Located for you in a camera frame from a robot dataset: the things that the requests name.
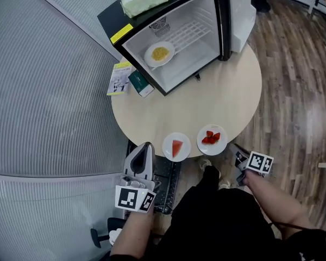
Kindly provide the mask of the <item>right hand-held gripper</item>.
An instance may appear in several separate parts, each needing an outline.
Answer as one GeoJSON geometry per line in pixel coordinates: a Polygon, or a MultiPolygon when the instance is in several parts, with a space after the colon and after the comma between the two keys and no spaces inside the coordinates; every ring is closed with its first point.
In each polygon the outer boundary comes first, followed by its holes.
{"type": "Polygon", "coordinates": [[[235,166],[239,170],[239,174],[236,176],[239,186],[244,186],[243,180],[246,170],[257,172],[261,177],[269,174],[274,161],[273,157],[254,151],[250,153],[236,143],[230,144],[229,148],[235,156],[235,166]]]}

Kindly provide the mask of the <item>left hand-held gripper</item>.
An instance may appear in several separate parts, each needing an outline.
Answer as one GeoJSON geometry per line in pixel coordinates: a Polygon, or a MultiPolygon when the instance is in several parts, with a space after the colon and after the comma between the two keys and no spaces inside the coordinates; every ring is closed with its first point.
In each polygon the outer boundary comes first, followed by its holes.
{"type": "Polygon", "coordinates": [[[116,185],[115,207],[148,213],[156,198],[154,169],[155,149],[150,142],[133,149],[125,159],[120,184],[116,185]]]}

